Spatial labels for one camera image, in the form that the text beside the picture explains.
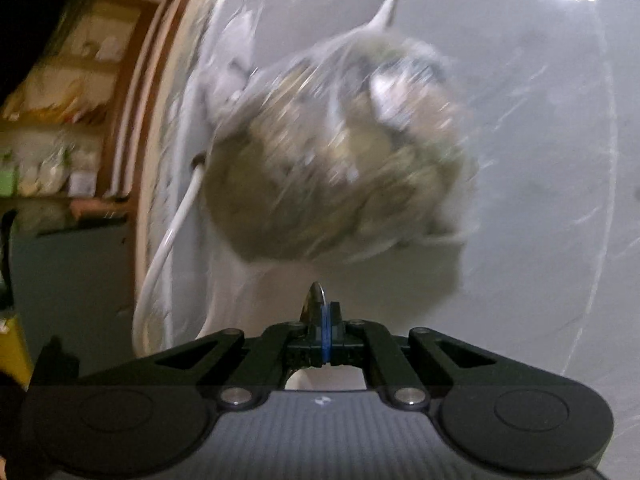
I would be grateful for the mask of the clear plastic bag of greens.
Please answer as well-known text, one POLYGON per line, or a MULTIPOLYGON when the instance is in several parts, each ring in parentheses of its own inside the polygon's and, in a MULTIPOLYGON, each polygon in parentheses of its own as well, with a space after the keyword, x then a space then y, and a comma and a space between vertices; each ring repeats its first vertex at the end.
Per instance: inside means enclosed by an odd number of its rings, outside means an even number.
POLYGON ((250 13, 208 64, 204 198, 246 261, 358 260, 468 232, 476 163, 440 54, 367 23, 257 68, 250 13))

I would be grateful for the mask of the wooden shelf with items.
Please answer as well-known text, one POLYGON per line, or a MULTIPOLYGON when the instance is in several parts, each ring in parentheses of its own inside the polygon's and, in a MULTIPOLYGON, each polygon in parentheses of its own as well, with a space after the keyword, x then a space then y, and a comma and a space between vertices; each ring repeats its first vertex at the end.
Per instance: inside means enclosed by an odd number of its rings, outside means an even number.
POLYGON ((61 229, 74 200, 118 200, 126 129, 158 5, 92 0, 1 109, 1 209, 61 229))

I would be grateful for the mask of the gold spoon black handle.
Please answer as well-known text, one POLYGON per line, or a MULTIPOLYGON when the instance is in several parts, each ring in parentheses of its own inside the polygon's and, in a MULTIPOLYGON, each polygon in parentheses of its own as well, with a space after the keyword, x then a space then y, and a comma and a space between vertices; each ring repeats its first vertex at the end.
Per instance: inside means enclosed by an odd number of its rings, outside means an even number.
POLYGON ((311 284, 299 321, 306 326, 308 338, 319 347, 321 364, 328 364, 332 347, 331 306, 319 282, 311 284))

